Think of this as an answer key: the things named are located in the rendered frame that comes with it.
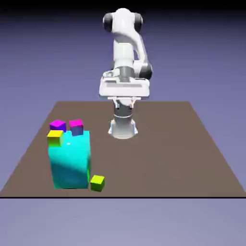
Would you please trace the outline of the small yellow cube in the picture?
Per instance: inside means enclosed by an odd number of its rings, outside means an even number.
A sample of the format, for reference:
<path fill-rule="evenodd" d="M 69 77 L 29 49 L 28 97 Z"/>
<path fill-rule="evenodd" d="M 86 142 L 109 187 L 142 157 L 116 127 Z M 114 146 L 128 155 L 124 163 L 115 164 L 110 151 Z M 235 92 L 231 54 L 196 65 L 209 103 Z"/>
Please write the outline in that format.
<path fill-rule="evenodd" d="M 64 142 L 64 131 L 50 130 L 47 134 L 47 141 L 49 147 L 61 147 Z"/>

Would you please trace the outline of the small purple cube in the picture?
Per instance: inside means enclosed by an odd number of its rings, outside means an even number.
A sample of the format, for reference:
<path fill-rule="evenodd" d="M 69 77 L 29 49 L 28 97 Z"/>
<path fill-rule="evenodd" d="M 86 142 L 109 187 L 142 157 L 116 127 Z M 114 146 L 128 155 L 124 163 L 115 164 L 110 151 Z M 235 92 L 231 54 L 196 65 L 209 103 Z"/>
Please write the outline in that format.
<path fill-rule="evenodd" d="M 49 124 L 50 130 L 63 130 L 66 132 L 66 122 L 59 119 L 52 121 Z"/>

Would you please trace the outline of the large cyan box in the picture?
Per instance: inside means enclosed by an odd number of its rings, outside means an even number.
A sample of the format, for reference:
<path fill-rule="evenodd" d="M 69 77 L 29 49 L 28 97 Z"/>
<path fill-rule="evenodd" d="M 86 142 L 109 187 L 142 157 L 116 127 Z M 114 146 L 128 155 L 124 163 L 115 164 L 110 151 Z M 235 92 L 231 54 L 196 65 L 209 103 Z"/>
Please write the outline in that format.
<path fill-rule="evenodd" d="M 60 147 L 49 147 L 48 155 L 55 189 L 87 189 L 91 171 L 90 132 L 64 133 Z"/>

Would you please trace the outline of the small lime cube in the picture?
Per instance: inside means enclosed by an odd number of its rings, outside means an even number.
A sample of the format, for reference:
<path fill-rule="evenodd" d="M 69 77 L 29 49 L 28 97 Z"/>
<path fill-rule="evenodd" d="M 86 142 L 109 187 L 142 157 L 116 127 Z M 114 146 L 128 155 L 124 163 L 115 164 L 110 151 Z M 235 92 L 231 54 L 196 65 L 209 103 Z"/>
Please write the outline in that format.
<path fill-rule="evenodd" d="M 90 189 L 93 191 L 101 192 L 105 185 L 105 177 L 100 175 L 93 175 L 90 180 Z"/>

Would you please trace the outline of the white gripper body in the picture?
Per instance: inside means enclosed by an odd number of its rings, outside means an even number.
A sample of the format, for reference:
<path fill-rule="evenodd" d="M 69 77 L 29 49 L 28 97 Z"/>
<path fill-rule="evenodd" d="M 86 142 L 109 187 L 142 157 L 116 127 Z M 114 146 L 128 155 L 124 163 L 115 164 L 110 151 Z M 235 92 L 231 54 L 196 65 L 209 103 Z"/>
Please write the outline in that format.
<path fill-rule="evenodd" d="M 132 78 L 121 82 L 119 77 L 103 77 L 100 81 L 99 95 L 102 97 L 148 97 L 150 82 L 147 79 Z"/>

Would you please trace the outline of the small magenta cube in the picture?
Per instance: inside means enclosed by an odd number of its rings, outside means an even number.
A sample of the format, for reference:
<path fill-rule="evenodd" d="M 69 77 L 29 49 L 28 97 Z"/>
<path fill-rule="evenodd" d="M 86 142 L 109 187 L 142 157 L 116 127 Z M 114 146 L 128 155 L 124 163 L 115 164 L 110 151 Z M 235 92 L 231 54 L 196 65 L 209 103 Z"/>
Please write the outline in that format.
<path fill-rule="evenodd" d="M 69 126 L 70 126 L 72 136 L 83 135 L 84 125 L 81 119 L 69 121 Z"/>

